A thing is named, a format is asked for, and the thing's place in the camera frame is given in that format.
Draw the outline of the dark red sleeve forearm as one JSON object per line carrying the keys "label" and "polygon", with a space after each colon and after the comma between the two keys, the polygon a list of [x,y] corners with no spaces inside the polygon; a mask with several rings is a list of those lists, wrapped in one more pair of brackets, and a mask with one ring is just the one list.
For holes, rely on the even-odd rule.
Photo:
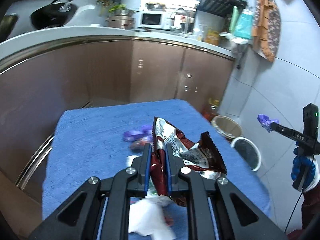
{"label": "dark red sleeve forearm", "polygon": [[305,231],[314,215],[319,213],[319,185],[310,191],[303,193],[304,202],[302,204],[302,229],[294,230],[288,234],[288,239],[298,239],[298,237]]}

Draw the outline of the blue white gloved hand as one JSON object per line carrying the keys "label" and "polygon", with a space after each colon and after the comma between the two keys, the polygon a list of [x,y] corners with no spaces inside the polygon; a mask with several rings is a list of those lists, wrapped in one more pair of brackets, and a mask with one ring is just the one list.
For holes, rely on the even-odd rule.
{"label": "blue white gloved hand", "polygon": [[314,156],[299,155],[301,150],[300,147],[297,147],[293,151],[296,156],[293,159],[291,178],[296,182],[300,175],[305,174],[302,192],[306,193],[314,189],[319,183],[319,166]]}

